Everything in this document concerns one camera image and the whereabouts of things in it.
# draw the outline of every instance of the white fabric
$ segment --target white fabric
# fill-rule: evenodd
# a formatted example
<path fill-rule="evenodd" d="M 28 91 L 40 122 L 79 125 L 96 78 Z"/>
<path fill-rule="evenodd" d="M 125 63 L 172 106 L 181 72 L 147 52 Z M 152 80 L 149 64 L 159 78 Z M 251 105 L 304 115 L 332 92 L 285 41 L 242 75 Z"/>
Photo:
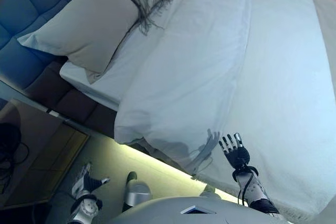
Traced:
<path fill-rule="evenodd" d="M 182 0 L 121 101 L 118 143 L 144 137 L 182 167 L 192 166 L 207 130 L 224 128 L 245 55 L 250 5 Z"/>
<path fill-rule="evenodd" d="M 335 99 L 312 0 L 253 0 L 246 58 L 225 132 L 240 132 L 250 165 L 293 222 L 318 214 L 334 197 Z M 199 176 L 237 190 L 219 147 L 212 158 Z"/>
<path fill-rule="evenodd" d="M 179 7 L 181 0 L 172 0 L 160 12 L 154 11 L 151 19 L 161 27 L 167 27 L 171 16 Z M 152 26 L 148 35 L 143 35 L 139 29 L 134 30 L 113 56 L 109 70 L 95 83 L 90 84 L 85 70 L 67 61 L 60 70 L 63 79 L 95 101 L 118 110 L 119 103 L 130 86 L 139 66 L 155 48 L 163 29 Z"/>
<path fill-rule="evenodd" d="M 17 40 L 102 73 L 137 18 L 131 0 L 71 0 L 41 28 Z"/>

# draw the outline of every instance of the floor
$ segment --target floor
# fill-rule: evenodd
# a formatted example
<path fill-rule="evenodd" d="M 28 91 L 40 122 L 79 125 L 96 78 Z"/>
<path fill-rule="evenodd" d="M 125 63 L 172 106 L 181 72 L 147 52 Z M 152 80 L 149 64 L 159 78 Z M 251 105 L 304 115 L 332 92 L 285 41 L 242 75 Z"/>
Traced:
<path fill-rule="evenodd" d="M 93 163 L 93 177 L 109 176 L 111 182 L 95 192 L 98 198 L 103 200 L 103 209 L 95 219 L 95 223 L 104 223 L 121 212 L 125 180 L 128 172 L 132 170 L 135 170 L 139 178 L 149 184 L 154 198 L 195 196 L 199 195 L 205 187 L 205 184 L 191 180 L 188 175 L 136 150 L 121 146 L 99 133 L 83 130 L 87 131 L 91 138 L 75 160 L 59 190 L 70 191 L 77 172 L 83 164 L 89 161 Z M 220 193 L 220 195 L 223 199 L 236 202 L 233 196 L 225 193 Z M 53 207 L 47 223 L 65 223 L 69 217 L 72 199 L 59 193 L 52 199 L 51 204 Z M 317 217 L 311 223 L 334 223 L 335 208 L 336 198 L 322 212 L 322 217 Z"/>

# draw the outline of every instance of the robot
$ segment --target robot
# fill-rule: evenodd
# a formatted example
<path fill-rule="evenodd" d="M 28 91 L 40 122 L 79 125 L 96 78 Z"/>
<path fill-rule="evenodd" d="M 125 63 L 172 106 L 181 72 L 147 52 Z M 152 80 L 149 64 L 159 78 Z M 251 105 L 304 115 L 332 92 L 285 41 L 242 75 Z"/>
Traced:
<path fill-rule="evenodd" d="M 277 224 L 287 223 L 268 198 L 258 179 L 258 170 L 248 166 L 250 156 L 238 133 L 234 139 L 227 135 L 218 141 L 233 167 L 233 179 L 240 186 L 238 204 L 221 200 L 215 189 L 207 185 L 198 197 L 170 197 L 152 199 L 148 185 L 138 180 L 136 172 L 127 177 L 123 213 L 108 224 Z M 90 177 L 91 164 L 83 167 L 72 188 L 76 198 L 71 208 L 69 224 L 91 224 L 102 208 L 101 200 L 92 193 L 110 181 Z"/>

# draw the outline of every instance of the white pillow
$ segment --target white pillow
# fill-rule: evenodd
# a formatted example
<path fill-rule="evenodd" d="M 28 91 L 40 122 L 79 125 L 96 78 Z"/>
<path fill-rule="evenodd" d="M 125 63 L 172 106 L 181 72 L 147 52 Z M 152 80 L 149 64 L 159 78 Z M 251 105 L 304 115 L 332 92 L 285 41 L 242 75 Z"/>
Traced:
<path fill-rule="evenodd" d="M 138 9 L 131 0 L 72 0 L 37 31 L 17 40 L 102 73 L 137 18 Z"/>

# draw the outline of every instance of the mattress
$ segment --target mattress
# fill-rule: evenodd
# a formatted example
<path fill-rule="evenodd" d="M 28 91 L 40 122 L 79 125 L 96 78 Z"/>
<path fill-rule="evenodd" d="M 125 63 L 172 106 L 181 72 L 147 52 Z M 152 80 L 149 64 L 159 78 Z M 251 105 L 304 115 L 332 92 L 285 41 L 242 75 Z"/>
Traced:
<path fill-rule="evenodd" d="M 139 28 L 126 36 L 113 56 L 107 72 L 95 83 L 90 84 L 85 70 L 67 61 L 60 70 L 60 76 L 76 89 L 115 111 L 125 91 L 130 86 L 140 65 L 156 47 L 169 24 L 170 18 L 182 0 L 172 0 L 160 10 L 155 9 L 151 19 L 160 27 L 152 26 L 147 36 Z"/>

